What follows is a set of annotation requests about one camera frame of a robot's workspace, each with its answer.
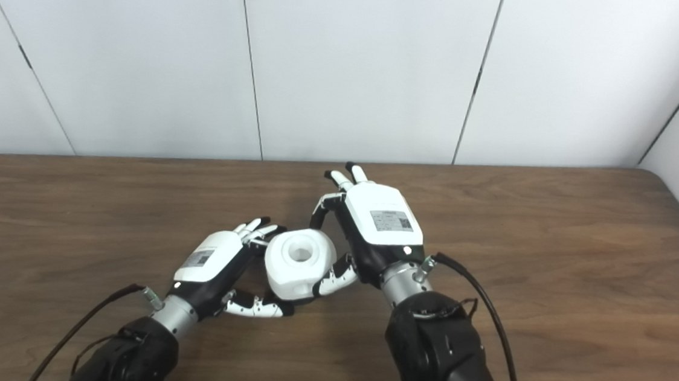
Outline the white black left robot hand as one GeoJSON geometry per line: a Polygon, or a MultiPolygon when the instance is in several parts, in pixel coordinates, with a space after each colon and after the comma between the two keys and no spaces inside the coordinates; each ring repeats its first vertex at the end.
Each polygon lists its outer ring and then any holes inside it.
{"type": "Polygon", "coordinates": [[[269,217],[259,217],[235,229],[212,233],[176,270],[169,296],[184,301],[197,321],[223,312],[244,318],[293,316],[295,306],[280,301],[274,293],[261,298],[236,288],[246,269],[265,256],[268,239],[286,230],[271,224],[269,217]]]}

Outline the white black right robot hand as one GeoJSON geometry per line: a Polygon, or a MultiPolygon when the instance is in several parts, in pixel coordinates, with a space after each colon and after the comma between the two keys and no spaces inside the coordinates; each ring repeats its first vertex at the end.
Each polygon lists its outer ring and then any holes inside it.
{"type": "Polygon", "coordinates": [[[349,245],[355,274],[397,305],[426,288],[408,279],[426,257],[424,234],[400,190],[371,181],[359,164],[348,162],[345,168],[351,177],[338,170],[324,172],[337,190],[317,201],[309,227],[320,230],[333,213],[349,245]]]}

